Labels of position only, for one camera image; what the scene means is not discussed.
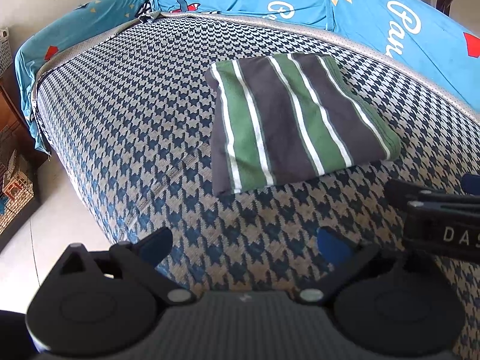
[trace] wire cage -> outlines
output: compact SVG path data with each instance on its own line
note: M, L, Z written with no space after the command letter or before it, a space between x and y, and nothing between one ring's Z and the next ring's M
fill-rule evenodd
M33 198L32 169L6 127L0 131L0 235Z

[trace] white floor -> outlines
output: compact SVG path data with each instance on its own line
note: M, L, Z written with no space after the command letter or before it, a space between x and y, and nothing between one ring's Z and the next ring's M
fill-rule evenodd
M25 313L69 244L81 242L90 251L110 247L56 156L40 167L38 182L41 207L0 253L0 310Z

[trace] mattress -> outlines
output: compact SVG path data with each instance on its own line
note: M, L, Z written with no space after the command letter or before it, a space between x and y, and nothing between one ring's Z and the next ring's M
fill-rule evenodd
M316 246L319 227L402 247L402 218L383 195L388 178L461 193L460 178L480 171L478 124L412 78L295 31L212 16L133 26L51 70L37 93L43 132L109 240L168 226L174 246L158 269L178 283L196 293L291 290L332 269ZM400 158L214 197L215 98L203 73L222 59L292 52L331 55L400 136ZM437 262L467 312L455 351L478 358L480 268Z

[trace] striped cloth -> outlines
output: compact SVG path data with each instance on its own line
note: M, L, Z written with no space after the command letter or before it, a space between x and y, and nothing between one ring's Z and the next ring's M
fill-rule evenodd
M312 179L400 154L400 139L346 86L332 57L277 54L215 62L215 195Z

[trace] houndstooth fabric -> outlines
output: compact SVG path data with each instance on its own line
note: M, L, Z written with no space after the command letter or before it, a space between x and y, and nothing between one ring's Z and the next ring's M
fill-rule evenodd
M222 59L325 53L402 139L395 162L303 183L212 195L214 93L203 73ZM329 266L318 227L400 248L402 219L383 196L388 178L460 193L480 173L480 127L421 85L364 56L303 35L206 18L139 24L52 71L38 92L52 147L112 242L168 226L159 267L199 293L290 290ZM456 351L479 358L480 268L439 258L467 312Z

